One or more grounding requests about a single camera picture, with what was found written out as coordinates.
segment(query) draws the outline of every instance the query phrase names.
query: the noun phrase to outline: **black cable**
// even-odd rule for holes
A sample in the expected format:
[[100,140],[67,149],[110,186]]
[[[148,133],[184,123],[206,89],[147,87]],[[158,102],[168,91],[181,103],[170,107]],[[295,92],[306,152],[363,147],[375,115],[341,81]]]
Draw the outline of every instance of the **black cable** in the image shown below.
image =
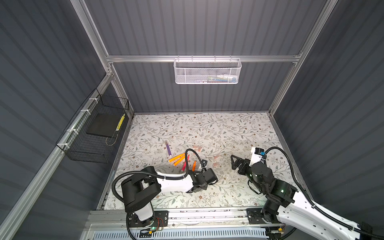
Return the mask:
[[287,237],[289,237],[291,234],[293,234],[293,232],[296,231],[296,228],[294,227],[292,230],[290,230],[287,234],[285,234],[284,236],[282,236],[281,238],[279,238],[278,240],[284,240],[286,239]]
[[369,237],[372,237],[372,238],[377,238],[377,239],[380,239],[380,240],[384,240],[384,236],[379,236],[379,235],[376,235],[376,234],[372,234],[372,233],[369,233],[369,232],[366,232],[366,231],[363,231],[361,229],[356,229],[334,217],[332,217],[331,215],[329,215],[328,213],[324,212],[321,208],[319,208],[318,206],[316,206],[314,204],[314,202],[311,200],[311,198],[309,197],[307,191],[299,184],[299,182],[297,181],[296,177],[295,177],[295,173],[293,171],[293,167],[292,167],[292,162],[291,160],[289,159],[287,153],[279,148],[279,147],[270,147],[268,148],[266,151],[265,151],[265,154],[267,154],[269,151],[273,150],[273,149],[277,149],[279,150],[280,152],[282,152],[284,154],[284,156],[287,158],[287,161],[288,161],[288,164],[289,164],[289,167],[290,167],[290,170],[291,170],[291,175],[292,175],[292,179],[293,181],[296,183],[296,185],[299,187],[299,189],[301,190],[301,192],[304,194],[305,198],[307,199],[307,201],[311,204],[311,206],[316,209],[317,211],[319,211],[321,214],[323,214],[324,216],[326,216],[327,218],[331,219],[332,221],[336,222],[337,224],[340,224],[341,226],[343,227],[346,227],[347,229],[349,230],[354,230],[355,232],[358,232],[359,234],[362,234],[362,235],[366,235],[366,236],[369,236]]
[[129,229],[128,217],[129,217],[129,213],[127,213],[127,218],[126,218],[126,225],[127,225],[127,231],[128,231],[128,234],[129,234],[129,236],[132,238],[132,240],[137,240],[137,239],[132,235],[131,230]]
[[254,193],[256,193],[256,194],[261,194],[261,193],[259,193],[259,192],[256,192],[255,189],[251,188],[251,186],[249,185],[250,182],[251,182],[251,180],[248,180],[248,187],[249,187]]
[[[197,158],[199,159],[200,163],[202,164],[202,161],[201,161],[201,158],[199,157],[199,155],[197,154],[197,152],[193,149],[190,149],[188,148],[186,151],[185,151],[185,156],[188,156],[188,151],[192,151],[196,156]],[[188,173],[189,173],[189,167],[188,167],[188,160],[187,160],[187,157],[185,157],[185,174],[183,176],[180,176],[180,177],[165,177],[163,175],[159,175],[159,174],[155,174],[155,173],[151,173],[151,172],[146,172],[146,171],[129,171],[129,172],[125,172],[123,174],[120,174],[118,175],[112,182],[112,193],[113,195],[118,199],[120,200],[121,202],[124,202],[123,198],[118,194],[118,192],[116,191],[116,184],[117,182],[122,179],[123,177],[126,177],[128,175],[132,175],[132,174],[136,174],[136,173],[140,173],[140,174],[147,174],[148,176],[152,176],[152,177],[156,177],[156,178],[160,178],[160,179],[167,179],[167,180],[181,180],[181,179],[184,179],[188,176]]]
[[203,167],[203,161],[201,161],[201,158],[199,157],[199,155],[197,154],[197,152],[195,151],[195,150],[193,150],[193,149],[191,149],[191,148],[188,148],[186,151],[185,151],[185,159],[187,159],[187,152],[188,151],[192,151],[192,152],[194,152],[194,154],[197,156],[197,158],[199,159],[199,162],[200,162],[200,165],[201,165],[201,170],[207,170],[205,167]]

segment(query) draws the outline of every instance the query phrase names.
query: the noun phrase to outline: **floral tablecloth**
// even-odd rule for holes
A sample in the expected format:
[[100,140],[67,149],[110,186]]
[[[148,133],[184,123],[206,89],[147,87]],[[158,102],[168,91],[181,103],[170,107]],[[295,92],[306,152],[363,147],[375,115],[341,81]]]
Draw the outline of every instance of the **floral tablecloth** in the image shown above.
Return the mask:
[[[208,160],[208,167],[214,170],[218,182],[198,193],[160,193],[152,200],[155,209],[237,207],[265,203],[264,196],[248,188],[247,178],[232,170],[230,156],[250,159],[253,146],[265,150],[271,146],[281,147],[266,113],[136,115],[116,176],[146,166],[154,166],[164,173],[181,173],[182,163],[174,167],[168,162],[166,140],[174,156],[187,148],[195,149],[202,159]],[[191,154],[190,169],[194,160],[197,158]],[[272,150],[268,154],[267,165],[276,178],[293,184],[282,153]],[[120,182],[116,189],[122,195]],[[124,209],[124,206],[110,191],[104,209]]]

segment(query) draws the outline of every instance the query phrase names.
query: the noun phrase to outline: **white wire basket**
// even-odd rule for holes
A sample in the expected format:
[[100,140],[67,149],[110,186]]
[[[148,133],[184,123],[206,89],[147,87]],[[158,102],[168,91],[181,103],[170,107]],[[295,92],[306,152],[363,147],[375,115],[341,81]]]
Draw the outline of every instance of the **white wire basket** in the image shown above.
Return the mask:
[[239,58],[175,58],[177,84],[237,84],[240,76]]

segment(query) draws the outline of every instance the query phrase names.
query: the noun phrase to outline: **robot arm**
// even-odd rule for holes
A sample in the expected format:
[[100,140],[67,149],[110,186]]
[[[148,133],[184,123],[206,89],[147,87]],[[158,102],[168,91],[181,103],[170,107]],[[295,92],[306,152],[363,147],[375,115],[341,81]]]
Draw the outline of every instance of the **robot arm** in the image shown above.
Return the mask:
[[152,166],[144,168],[141,172],[148,174],[133,174],[121,183],[121,188],[125,212],[134,212],[144,226],[149,225],[155,218],[151,200],[160,192],[199,192],[206,190],[209,184],[217,181],[211,168],[201,173],[189,171],[189,174],[180,180],[154,177],[150,173],[173,178],[183,177],[184,174],[164,174],[156,172]]
[[[367,226],[369,229],[369,225],[363,223],[362,227],[313,201],[312,206],[303,192],[285,181],[274,178],[272,170],[266,165],[266,152],[263,149],[253,147],[251,151],[251,160],[232,155],[232,169],[239,168],[238,173],[247,176],[259,192],[266,196],[267,201],[260,213],[265,222],[286,223],[321,240],[371,239],[357,232],[361,228],[366,230]],[[330,217],[352,226],[352,229],[340,225]]]

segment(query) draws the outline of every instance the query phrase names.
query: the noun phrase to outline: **vent grille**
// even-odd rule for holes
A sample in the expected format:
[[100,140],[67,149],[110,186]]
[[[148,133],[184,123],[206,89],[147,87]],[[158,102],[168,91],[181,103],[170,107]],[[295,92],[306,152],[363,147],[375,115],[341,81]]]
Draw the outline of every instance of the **vent grille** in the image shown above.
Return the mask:
[[[265,229],[256,227],[230,227],[230,228],[191,228],[191,229],[164,229],[152,233],[151,237],[139,238],[138,230],[131,230],[137,239],[195,239],[195,238],[234,238],[252,237],[269,238],[265,235]],[[126,230],[95,231],[93,240],[130,240]]]

